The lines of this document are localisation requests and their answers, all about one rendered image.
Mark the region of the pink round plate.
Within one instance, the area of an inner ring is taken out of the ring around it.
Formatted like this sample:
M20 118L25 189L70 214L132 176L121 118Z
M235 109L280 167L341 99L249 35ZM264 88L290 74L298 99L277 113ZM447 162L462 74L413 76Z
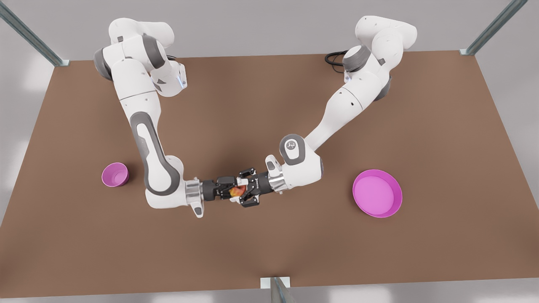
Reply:
M356 205L367 215L387 218L402 206L403 192L398 181L383 170L361 172L353 182L352 195Z

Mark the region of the small pink bowl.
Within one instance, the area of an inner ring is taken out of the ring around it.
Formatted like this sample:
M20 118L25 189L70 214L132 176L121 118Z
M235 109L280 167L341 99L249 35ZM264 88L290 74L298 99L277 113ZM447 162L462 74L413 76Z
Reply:
M129 171L123 163L111 163L102 171L101 180L108 187L123 186L129 180Z

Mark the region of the silver frame post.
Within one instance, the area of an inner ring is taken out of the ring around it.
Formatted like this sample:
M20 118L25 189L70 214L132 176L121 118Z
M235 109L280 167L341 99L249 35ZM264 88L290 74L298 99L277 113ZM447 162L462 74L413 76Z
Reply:
M69 60L61 59L46 43L44 43L19 17L0 0L0 18L16 33L27 41L54 67L68 66Z
M475 56L487 42L527 4L528 0L511 0L481 34L467 47L459 50L461 56Z
M260 278L260 288L268 288L271 291L271 303L296 303L289 292L290 287L288 276Z

